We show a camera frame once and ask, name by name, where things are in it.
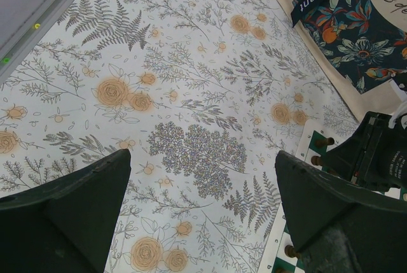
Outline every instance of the wooden peg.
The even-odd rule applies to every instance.
[[[288,270],[285,270],[283,268],[277,268],[277,270],[275,271],[275,273],[294,273]]]
[[[323,166],[321,157],[313,156],[311,158],[311,164],[314,166]]]
[[[332,137],[325,139],[317,139],[314,143],[315,147],[322,148],[324,146],[332,146],[335,144],[335,140]]]
[[[299,253],[295,252],[294,247],[293,247],[293,246],[290,246],[290,245],[288,245],[288,246],[286,246],[286,247],[284,248],[284,253],[285,253],[285,254],[287,255],[287,257],[289,257],[289,258],[300,258],[300,257],[301,257],[301,255],[300,255]]]

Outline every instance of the navy floral print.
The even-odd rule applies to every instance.
[[[382,17],[370,0],[325,0],[302,23],[361,94],[407,73],[407,33]]]

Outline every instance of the chessboard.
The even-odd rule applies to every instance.
[[[328,172],[325,167],[314,165],[312,157],[319,157],[342,142],[344,142],[344,138],[315,120],[308,120],[304,126],[295,156],[319,170]],[[384,195],[407,201],[407,190],[404,189],[391,188]],[[268,236],[258,273],[305,273],[304,266],[297,256],[299,255],[293,248],[284,211],[280,204]]]

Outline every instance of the black machine part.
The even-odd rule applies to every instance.
[[[275,169],[293,246],[306,273],[404,272],[407,202],[280,151]]]
[[[130,176],[130,152],[0,199],[7,273],[102,273]]]
[[[397,119],[389,128],[390,116],[368,112],[357,130],[338,147],[321,156],[323,166],[358,186],[387,192],[407,187],[407,130]]]

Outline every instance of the floral fabric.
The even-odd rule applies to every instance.
[[[361,94],[407,72],[407,33],[383,18],[370,0],[326,0],[302,23]]]
[[[0,196],[129,149],[105,272],[256,273],[277,152],[357,127],[290,24],[276,0],[76,0],[2,86]]]

